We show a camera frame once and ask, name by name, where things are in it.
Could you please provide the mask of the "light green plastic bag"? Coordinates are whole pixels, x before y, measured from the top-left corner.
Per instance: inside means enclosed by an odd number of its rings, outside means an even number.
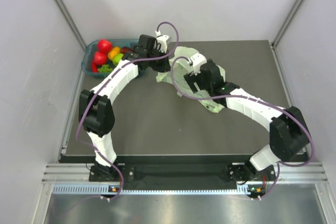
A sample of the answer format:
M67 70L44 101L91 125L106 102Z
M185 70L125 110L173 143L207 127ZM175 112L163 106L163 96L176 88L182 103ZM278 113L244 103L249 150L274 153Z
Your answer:
M199 53L199 51L194 48L178 46L174 52L174 57L169 59L169 64L172 65L173 60L179 56L190 58L192 55L196 53ZM192 68L187 64L185 60L180 59L175 63L174 70L173 70L174 80L179 90L193 97L198 97L198 98L208 97L209 95L205 90L200 90L198 88L198 91L196 93L193 93L191 88L188 86L187 82L184 79L184 75L187 74L188 71L191 69ZM170 72L158 73L156 75L156 81L173 84ZM212 100L199 100L199 103L201 103L202 106L204 106L206 109L208 109L212 113L219 113L224 108L223 105L218 104Z

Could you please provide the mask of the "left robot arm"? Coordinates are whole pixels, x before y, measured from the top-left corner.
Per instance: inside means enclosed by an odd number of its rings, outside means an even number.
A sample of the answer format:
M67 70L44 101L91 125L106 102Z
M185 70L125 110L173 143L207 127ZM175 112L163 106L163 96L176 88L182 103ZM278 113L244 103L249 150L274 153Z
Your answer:
M130 50L121 49L119 61L107 77L91 90L83 90L79 97L79 125L87 132L95 152L91 168L94 181L122 179L115 164L117 154L113 148L111 131L115 124L113 102L125 86L147 68L168 72L171 38L156 31L155 36L141 35Z

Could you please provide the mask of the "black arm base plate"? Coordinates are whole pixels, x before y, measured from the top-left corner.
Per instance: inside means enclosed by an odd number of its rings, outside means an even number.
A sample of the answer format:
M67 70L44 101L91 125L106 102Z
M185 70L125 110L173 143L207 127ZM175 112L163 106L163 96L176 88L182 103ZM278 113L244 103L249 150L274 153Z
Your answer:
M275 169L271 166L261 172L251 172L243 164L119 164L117 168L126 183L141 181L145 178L210 178L224 182L273 181Z

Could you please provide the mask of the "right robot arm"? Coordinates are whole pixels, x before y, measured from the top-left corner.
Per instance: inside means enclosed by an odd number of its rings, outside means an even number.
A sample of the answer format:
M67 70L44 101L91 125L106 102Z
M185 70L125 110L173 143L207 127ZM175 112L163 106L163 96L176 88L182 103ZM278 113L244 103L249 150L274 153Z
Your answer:
M248 94L240 86L226 82L212 60L188 60L183 75L192 93L204 91L199 98L213 101L259 123L269 132L269 143L255 152L241 168L243 181L256 180L269 166L290 162L310 142L310 134L301 111L274 106Z

